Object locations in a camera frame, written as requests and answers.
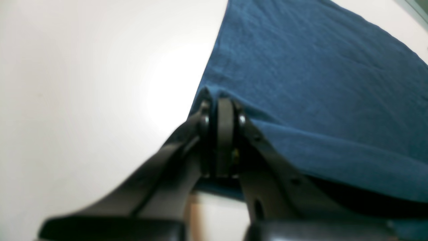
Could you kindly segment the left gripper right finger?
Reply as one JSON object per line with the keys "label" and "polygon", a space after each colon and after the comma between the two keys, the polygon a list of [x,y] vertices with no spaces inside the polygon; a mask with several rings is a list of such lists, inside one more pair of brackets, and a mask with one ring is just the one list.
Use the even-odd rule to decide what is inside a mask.
{"label": "left gripper right finger", "polygon": [[245,241],[395,241],[383,219],[333,201],[276,152],[242,106],[216,105],[215,177],[236,177],[251,224]]}

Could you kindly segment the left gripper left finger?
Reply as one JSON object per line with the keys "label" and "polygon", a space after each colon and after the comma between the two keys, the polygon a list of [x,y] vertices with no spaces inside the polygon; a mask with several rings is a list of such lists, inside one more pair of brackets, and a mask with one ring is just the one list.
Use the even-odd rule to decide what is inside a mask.
{"label": "left gripper left finger", "polygon": [[201,163],[211,104],[180,125],[160,150],[115,190],[70,215],[47,219],[40,241],[186,241],[188,195],[207,170]]}

